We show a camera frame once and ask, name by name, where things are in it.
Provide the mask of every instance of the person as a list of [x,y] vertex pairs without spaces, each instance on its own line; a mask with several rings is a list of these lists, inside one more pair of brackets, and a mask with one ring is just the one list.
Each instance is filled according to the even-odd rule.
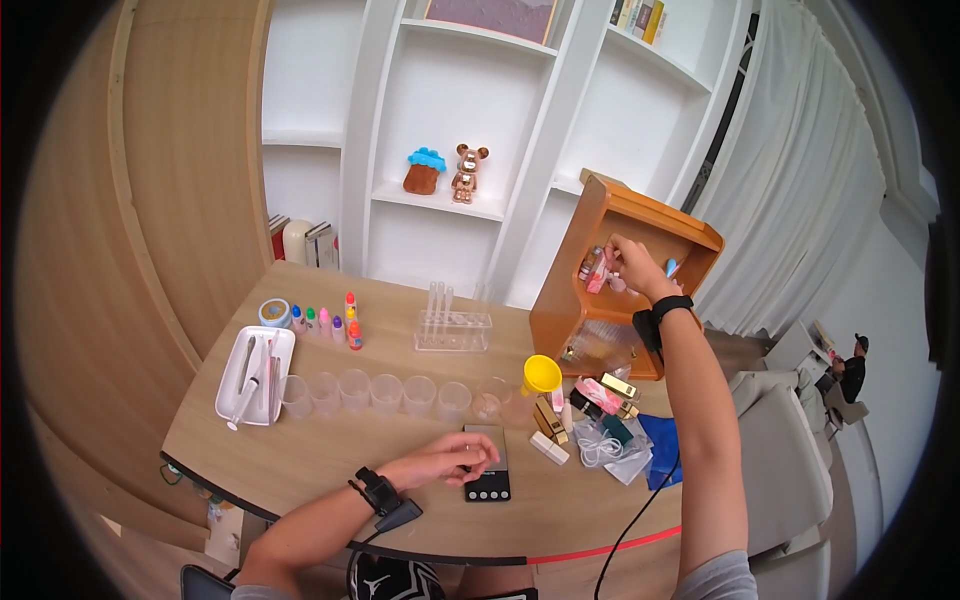
[[853,357],[844,360],[835,356],[833,365],[830,367],[833,377],[840,381],[843,399],[848,404],[856,402],[860,388],[863,387],[863,377],[867,374],[867,349],[870,347],[867,336],[854,333],[853,337],[856,338],[853,344]]
[[[604,252],[612,269],[651,303],[683,294],[643,244],[615,234]],[[684,534],[674,598],[756,599],[756,581],[746,553],[747,502],[740,468],[740,434],[727,381],[689,311],[680,308],[667,312],[660,322],[660,336],[667,395],[684,466]],[[461,487],[477,479],[491,461],[498,460],[496,447],[486,436],[453,433],[375,471],[398,492],[436,479]],[[367,501],[350,487],[285,515],[251,544],[232,598],[300,598],[295,579],[298,571],[333,557],[372,515]],[[414,590],[418,582],[420,587]],[[375,561],[361,556],[351,587],[360,600],[446,598],[429,565],[394,559]],[[527,565],[467,567],[458,594],[462,598],[537,597],[533,572]]]

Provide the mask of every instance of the framed picture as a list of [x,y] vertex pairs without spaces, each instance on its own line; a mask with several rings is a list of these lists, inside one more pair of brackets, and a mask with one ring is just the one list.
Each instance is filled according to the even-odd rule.
[[425,19],[546,43],[557,0],[430,0]]

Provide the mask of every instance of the white bookshelf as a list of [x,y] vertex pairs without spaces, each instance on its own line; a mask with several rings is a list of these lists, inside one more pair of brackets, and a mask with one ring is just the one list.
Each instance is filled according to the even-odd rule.
[[[657,46],[610,25],[613,0],[560,0],[545,45],[424,20],[426,4],[277,0],[263,96],[268,207],[336,214],[346,273],[416,287],[443,279],[464,296],[487,281],[498,301],[530,308],[582,168],[683,202],[753,2],[667,0]],[[460,143],[490,150],[473,204],[452,202]],[[421,146],[446,160],[430,196],[401,185]]]

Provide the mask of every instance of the rose gold bear figurine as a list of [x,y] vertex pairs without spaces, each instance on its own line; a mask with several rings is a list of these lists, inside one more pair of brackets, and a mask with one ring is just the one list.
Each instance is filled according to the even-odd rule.
[[471,150],[467,144],[457,146],[457,174],[453,177],[450,187],[453,188],[453,202],[473,204],[473,192],[477,191],[477,171],[480,170],[480,160],[490,155],[486,148]]

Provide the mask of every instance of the white cable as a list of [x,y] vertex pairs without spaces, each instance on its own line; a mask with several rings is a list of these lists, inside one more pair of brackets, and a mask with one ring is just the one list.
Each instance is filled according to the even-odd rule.
[[580,461],[587,468],[599,465],[601,455],[614,460],[623,456],[623,444],[614,438],[607,438],[600,442],[580,438],[577,440],[577,445],[580,446]]

